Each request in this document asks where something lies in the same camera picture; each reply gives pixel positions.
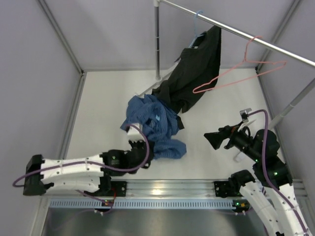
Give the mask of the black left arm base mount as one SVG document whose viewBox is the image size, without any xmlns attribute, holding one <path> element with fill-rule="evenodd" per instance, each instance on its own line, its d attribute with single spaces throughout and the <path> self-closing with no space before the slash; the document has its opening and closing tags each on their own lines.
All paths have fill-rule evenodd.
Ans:
<svg viewBox="0 0 315 236">
<path fill-rule="evenodd" d="M 100 197 L 125 197 L 127 190 L 126 181 L 110 181 L 99 186 L 98 196 Z"/>
</svg>

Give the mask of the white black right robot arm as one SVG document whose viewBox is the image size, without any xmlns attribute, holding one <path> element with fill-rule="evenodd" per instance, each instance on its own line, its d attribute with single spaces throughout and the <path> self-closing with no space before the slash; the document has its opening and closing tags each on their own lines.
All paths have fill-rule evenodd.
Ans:
<svg viewBox="0 0 315 236">
<path fill-rule="evenodd" d="M 248 127 L 227 125 L 204 137 L 215 150 L 227 140 L 225 149 L 237 148 L 254 161 L 253 173 L 241 170 L 229 177 L 229 190 L 249 202 L 268 235 L 312 235 L 296 200 L 288 167 L 278 157 L 280 144 L 272 131 L 260 129 L 251 136 Z"/>
</svg>

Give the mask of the blue checked shirt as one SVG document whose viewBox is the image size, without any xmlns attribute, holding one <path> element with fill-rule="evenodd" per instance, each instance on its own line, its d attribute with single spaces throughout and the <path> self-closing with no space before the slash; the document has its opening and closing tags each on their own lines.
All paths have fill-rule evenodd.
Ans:
<svg viewBox="0 0 315 236">
<path fill-rule="evenodd" d="M 126 119 L 121 125 L 125 130 L 128 124 L 138 123 L 148 141 L 154 143 L 155 159 L 180 159 L 186 152 L 186 144 L 172 137 L 182 128 L 180 117 L 154 95 L 143 98 L 134 96 L 126 109 Z"/>
</svg>

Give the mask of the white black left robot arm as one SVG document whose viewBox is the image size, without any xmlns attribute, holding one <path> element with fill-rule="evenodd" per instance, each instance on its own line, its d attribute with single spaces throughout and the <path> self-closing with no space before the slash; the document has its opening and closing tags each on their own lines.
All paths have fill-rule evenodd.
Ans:
<svg viewBox="0 0 315 236">
<path fill-rule="evenodd" d="M 154 157 L 154 142 L 130 142 L 130 150 L 111 149 L 94 156 L 52 160 L 34 155 L 26 166 L 23 195 L 79 190 L 90 196 L 106 196 L 112 190 L 111 179 L 135 174 L 149 168 Z"/>
</svg>

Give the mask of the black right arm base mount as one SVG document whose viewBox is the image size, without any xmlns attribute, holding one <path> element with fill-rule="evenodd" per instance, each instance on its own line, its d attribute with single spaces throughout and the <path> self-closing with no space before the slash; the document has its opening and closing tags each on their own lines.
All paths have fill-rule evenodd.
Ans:
<svg viewBox="0 0 315 236">
<path fill-rule="evenodd" d="M 214 181 L 214 189 L 216 197 L 228 198 L 242 196 L 229 181 Z"/>
</svg>

